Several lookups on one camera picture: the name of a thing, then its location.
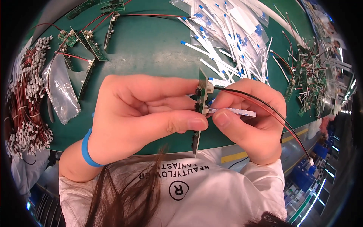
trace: fingernail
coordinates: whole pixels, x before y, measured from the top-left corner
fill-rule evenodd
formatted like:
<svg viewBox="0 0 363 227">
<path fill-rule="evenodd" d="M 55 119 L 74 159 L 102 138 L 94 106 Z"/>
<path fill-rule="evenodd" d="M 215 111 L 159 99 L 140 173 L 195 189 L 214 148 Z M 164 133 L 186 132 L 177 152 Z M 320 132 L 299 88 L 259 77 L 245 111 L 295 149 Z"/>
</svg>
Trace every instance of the fingernail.
<svg viewBox="0 0 363 227">
<path fill-rule="evenodd" d="M 206 130 L 207 124 L 201 118 L 189 119 L 188 120 L 188 129 L 195 130 L 195 131 Z"/>
<path fill-rule="evenodd" d="M 216 124 L 218 127 L 221 127 L 222 129 L 225 129 L 230 122 L 231 119 L 226 112 L 219 113 L 214 117 L 214 124 Z"/>
</svg>

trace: white plastic connector housing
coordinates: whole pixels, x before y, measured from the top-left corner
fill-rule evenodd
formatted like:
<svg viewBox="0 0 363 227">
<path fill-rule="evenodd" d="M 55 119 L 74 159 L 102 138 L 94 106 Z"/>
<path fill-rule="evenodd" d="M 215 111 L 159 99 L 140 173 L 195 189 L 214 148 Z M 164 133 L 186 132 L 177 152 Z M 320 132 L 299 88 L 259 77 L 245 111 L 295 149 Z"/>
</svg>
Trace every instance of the white plastic connector housing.
<svg viewBox="0 0 363 227">
<path fill-rule="evenodd" d="M 314 165 L 313 158 L 310 158 L 310 159 L 309 159 L 309 164 L 310 164 L 310 166 L 313 166 L 313 165 Z"/>
<path fill-rule="evenodd" d="M 207 94 L 212 94 L 212 93 L 213 93 L 213 91 L 214 91 L 214 86 L 213 86 L 213 84 L 211 84 L 209 81 L 207 81 L 207 87 L 206 87 L 206 89 L 205 89 L 205 92 L 206 92 Z"/>
</svg>

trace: hand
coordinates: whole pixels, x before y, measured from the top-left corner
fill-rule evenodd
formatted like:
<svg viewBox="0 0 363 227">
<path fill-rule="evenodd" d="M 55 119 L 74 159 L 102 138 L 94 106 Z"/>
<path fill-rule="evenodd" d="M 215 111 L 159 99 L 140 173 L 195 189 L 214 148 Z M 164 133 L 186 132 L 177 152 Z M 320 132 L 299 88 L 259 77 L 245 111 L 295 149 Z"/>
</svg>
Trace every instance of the hand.
<svg viewBox="0 0 363 227">
<path fill-rule="evenodd" d="M 241 79 L 227 88 L 240 90 L 256 96 L 272 107 L 282 116 L 286 116 L 286 103 L 282 94 L 268 85 L 251 79 Z M 250 160 L 259 165 L 270 164 L 280 158 L 280 137 L 283 125 L 261 107 L 227 92 L 219 92 L 211 108 L 238 108 L 256 112 L 256 117 L 246 122 L 240 115 L 222 109 L 213 115 L 213 122 L 232 142 L 243 148 Z"/>
<path fill-rule="evenodd" d="M 208 121 L 191 111 L 198 80 L 147 75 L 107 76 L 98 93 L 88 151 L 109 164 L 172 133 L 205 130 Z"/>
</svg>

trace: white t-shirt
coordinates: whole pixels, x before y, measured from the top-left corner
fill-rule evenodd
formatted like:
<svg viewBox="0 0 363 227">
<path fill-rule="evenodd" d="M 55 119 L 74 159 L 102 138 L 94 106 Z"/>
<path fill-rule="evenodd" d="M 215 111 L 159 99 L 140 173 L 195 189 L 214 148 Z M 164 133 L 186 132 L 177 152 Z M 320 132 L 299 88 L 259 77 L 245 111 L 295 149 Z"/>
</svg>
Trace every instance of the white t-shirt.
<svg viewBox="0 0 363 227">
<path fill-rule="evenodd" d="M 119 173 L 149 163 L 118 168 L 112 178 L 115 181 L 122 175 Z M 139 174 L 138 180 L 144 177 L 146 173 Z M 208 158 L 183 158 L 161 162 L 159 177 L 161 198 L 150 226 L 243 226 L 249 220 L 260 220 L 264 211 L 286 219 L 280 159 L 264 166 L 249 162 L 238 173 Z M 59 178 L 60 204 L 67 226 L 84 225 L 95 185 L 95 180 L 76 183 Z"/>
</svg>

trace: right hand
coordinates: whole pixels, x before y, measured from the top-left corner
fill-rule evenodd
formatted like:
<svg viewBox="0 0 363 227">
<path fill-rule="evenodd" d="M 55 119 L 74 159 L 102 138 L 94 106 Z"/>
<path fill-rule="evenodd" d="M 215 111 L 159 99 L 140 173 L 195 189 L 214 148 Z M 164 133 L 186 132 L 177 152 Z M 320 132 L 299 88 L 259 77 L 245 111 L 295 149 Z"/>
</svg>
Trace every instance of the right hand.
<svg viewBox="0 0 363 227">
<path fill-rule="evenodd" d="M 286 116 L 286 103 L 282 94 L 268 85 L 251 79 L 241 79 L 227 88 L 240 90 L 256 96 L 272 107 L 282 116 Z M 214 113 L 213 122 L 232 142 L 243 148 L 250 160 L 258 165 L 270 164 L 280 158 L 280 138 L 283 125 L 261 107 L 236 95 L 221 91 L 217 95 L 211 108 L 237 108 L 255 111 L 256 117 L 246 122 L 240 119 L 240 115 L 221 109 Z"/>
</svg>

